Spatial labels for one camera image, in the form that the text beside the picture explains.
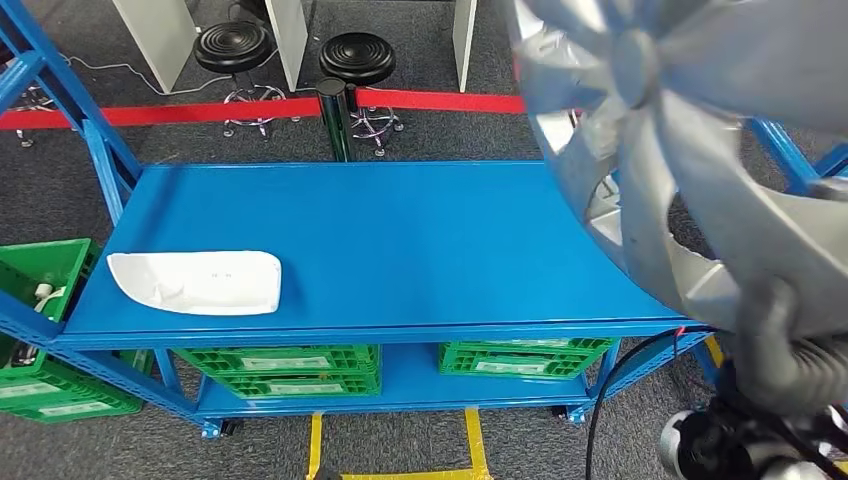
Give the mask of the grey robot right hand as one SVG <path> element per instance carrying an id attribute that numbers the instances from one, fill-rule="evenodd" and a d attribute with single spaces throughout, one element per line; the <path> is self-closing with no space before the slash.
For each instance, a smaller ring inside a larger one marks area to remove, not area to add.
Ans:
<path id="1" fill-rule="evenodd" d="M 794 289 L 779 277 L 752 283 L 742 292 L 734 363 L 737 382 L 752 399 L 779 396 L 797 378 L 790 338 L 796 306 Z"/>

